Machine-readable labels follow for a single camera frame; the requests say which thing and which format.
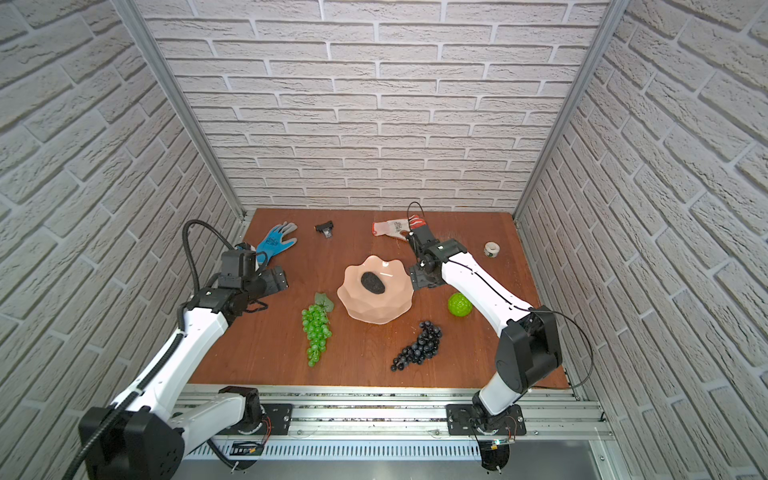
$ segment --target brick wall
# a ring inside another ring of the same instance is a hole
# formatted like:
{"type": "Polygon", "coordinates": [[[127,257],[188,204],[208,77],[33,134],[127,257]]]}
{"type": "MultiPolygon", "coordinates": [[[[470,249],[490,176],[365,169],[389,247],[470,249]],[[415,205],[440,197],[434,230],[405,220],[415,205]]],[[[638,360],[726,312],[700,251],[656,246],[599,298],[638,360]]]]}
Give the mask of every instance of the brick wall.
{"type": "MultiPolygon", "coordinates": [[[[112,4],[0,3],[0,478],[60,478],[79,416],[170,335],[189,217],[233,236],[112,4]]],[[[220,248],[193,232],[204,278],[220,248]]]]}
{"type": "Polygon", "coordinates": [[[768,476],[767,27],[764,0],[633,0],[518,215],[638,477],[768,476]]]}
{"type": "Polygon", "coordinates": [[[607,2],[138,3],[248,210],[509,211],[607,2]]]}

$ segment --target grape bunch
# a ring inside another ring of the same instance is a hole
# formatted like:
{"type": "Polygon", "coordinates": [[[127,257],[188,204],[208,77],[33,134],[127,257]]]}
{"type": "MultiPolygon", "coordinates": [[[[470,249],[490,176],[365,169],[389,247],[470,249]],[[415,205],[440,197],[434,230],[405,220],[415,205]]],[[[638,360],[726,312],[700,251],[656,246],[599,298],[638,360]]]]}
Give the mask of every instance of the grape bunch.
{"type": "Polygon", "coordinates": [[[306,358],[310,366],[315,366],[320,361],[320,354],[326,351],[326,342],[331,337],[331,329],[326,309],[322,305],[312,305],[307,310],[301,311],[306,338],[310,341],[310,347],[306,349],[306,358]]]}
{"type": "Polygon", "coordinates": [[[413,345],[408,345],[402,349],[402,352],[392,361],[392,366],[389,368],[393,372],[403,370],[411,363],[421,365],[425,360],[437,355],[440,339],[442,338],[442,330],[429,320],[421,322],[419,327],[421,327],[422,332],[413,345]]]}

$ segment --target black clip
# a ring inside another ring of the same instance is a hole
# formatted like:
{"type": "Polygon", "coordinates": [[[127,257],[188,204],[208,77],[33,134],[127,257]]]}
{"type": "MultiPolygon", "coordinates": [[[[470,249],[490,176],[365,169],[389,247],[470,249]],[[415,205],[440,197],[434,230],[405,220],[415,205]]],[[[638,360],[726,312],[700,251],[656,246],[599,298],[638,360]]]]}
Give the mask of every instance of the black clip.
{"type": "Polygon", "coordinates": [[[322,223],[320,225],[315,225],[315,230],[318,232],[323,232],[323,235],[326,236],[326,238],[331,237],[331,230],[333,230],[333,222],[328,220],[325,223],[322,223]]]}

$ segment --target tape roll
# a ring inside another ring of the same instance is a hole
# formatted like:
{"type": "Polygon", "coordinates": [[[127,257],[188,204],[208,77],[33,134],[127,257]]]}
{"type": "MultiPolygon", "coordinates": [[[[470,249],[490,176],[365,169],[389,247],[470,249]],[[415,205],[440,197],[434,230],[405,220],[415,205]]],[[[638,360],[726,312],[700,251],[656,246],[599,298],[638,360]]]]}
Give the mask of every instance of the tape roll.
{"type": "Polygon", "coordinates": [[[498,245],[496,242],[488,242],[485,244],[485,249],[483,249],[483,252],[485,252],[486,257],[495,257],[498,255],[499,250],[502,248],[498,245]]]}

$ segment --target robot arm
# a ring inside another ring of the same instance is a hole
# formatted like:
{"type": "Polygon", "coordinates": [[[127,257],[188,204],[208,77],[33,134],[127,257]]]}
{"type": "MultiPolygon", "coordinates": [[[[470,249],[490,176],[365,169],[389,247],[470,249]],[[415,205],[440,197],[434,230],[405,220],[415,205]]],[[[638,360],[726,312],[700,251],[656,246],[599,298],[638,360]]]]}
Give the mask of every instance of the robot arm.
{"type": "Polygon", "coordinates": [[[473,399],[482,429],[498,428],[510,406],[562,364],[554,314],[510,293],[459,242],[437,240],[423,219],[415,216],[411,227],[408,242],[417,258],[410,269],[414,290],[446,283],[455,287],[499,337],[496,373],[473,399]]]}
{"type": "Polygon", "coordinates": [[[170,478],[186,454],[222,429],[259,428],[263,412],[258,391],[244,387],[222,389],[209,402],[172,416],[182,388],[235,319],[251,303],[263,310],[260,298],[288,287],[283,269],[260,270],[256,257],[249,249],[222,253],[218,285],[201,288],[182,307],[179,328],[109,408],[94,407],[83,415],[79,430],[90,478],[170,478]],[[125,402],[122,411],[115,408],[125,402]],[[100,430],[103,434],[94,435],[100,430]]]}

